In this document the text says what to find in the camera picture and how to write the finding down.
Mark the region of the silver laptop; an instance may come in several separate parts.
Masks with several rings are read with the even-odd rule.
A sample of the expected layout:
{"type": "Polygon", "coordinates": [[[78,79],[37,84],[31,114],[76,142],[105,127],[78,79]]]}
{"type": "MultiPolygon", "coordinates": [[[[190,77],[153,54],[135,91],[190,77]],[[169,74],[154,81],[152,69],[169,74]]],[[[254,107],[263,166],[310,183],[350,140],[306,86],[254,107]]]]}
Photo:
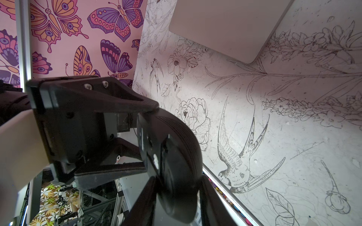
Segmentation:
{"type": "Polygon", "coordinates": [[[245,64],[253,63],[292,1],[177,1],[169,31],[245,64]]]}

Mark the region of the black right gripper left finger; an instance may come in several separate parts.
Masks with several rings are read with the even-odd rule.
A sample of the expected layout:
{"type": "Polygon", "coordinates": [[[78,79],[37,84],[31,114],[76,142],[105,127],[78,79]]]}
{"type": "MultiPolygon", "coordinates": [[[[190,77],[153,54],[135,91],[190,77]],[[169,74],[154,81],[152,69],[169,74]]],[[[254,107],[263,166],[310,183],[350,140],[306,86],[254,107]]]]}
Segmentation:
{"type": "Polygon", "coordinates": [[[157,179],[150,177],[121,226],[153,226],[157,179]]]}

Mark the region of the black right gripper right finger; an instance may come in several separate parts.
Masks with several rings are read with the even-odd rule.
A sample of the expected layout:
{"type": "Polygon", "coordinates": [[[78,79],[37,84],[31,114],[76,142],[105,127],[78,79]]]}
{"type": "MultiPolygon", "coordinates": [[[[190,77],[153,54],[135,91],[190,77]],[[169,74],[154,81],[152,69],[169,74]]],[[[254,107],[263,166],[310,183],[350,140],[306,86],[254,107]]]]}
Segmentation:
{"type": "Polygon", "coordinates": [[[237,224],[222,204],[219,195],[207,176],[203,175],[199,184],[201,219],[203,226],[236,226],[237,224]]]}

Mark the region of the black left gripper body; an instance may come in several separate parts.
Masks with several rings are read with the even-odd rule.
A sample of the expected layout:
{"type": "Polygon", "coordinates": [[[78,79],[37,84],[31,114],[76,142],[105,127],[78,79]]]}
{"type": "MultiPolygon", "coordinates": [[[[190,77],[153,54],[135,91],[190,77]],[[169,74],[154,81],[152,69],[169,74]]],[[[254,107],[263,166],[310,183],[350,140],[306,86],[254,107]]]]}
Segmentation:
{"type": "Polygon", "coordinates": [[[45,109],[40,85],[54,79],[31,79],[27,94],[34,111],[54,179],[61,184],[74,180],[74,172],[85,164],[108,141],[124,129],[128,113],[63,112],[45,109]]]}

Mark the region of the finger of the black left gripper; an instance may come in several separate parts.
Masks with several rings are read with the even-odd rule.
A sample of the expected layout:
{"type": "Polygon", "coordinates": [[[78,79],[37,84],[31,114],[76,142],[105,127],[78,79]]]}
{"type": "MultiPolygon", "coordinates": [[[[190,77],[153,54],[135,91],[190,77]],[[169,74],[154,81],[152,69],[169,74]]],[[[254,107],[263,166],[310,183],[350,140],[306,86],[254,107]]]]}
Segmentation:
{"type": "Polygon", "coordinates": [[[40,94],[45,109],[63,112],[145,113],[159,107],[112,77],[58,77],[43,81],[40,94]]]}
{"type": "Polygon", "coordinates": [[[139,147],[122,138],[115,138],[74,172],[74,180],[79,190],[89,190],[122,177],[145,172],[147,170],[139,147]],[[117,157],[129,157],[138,161],[118,164],[117,157]]]}

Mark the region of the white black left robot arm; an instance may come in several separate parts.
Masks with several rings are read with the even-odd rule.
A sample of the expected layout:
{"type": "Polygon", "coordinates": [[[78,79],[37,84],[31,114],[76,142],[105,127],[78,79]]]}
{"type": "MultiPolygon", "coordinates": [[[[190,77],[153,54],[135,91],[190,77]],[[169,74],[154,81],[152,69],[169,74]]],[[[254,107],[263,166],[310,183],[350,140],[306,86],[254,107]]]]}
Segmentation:
{"type": "Polygon", "coordinates": [[[21,189],[47,165],[57,182],[82,190],[146,171],[140,151],[117,133],[158,102],[95,75],[26,86],[1,84],[1,189],[21,189]]]}

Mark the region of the black wireless mouse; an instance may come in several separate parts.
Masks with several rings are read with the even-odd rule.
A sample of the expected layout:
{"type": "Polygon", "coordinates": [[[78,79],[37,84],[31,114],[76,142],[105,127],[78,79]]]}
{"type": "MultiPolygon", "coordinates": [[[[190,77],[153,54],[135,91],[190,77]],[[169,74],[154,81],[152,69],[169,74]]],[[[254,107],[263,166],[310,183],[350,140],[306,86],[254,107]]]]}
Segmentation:
{"type": "Polygon", "coordinates": [[[166,214],[188,224],[197,212],[202,153],[191,129],[158,108],[137,118],[138,145],[149,177],[157,179],[157,196],[166,214]]]}

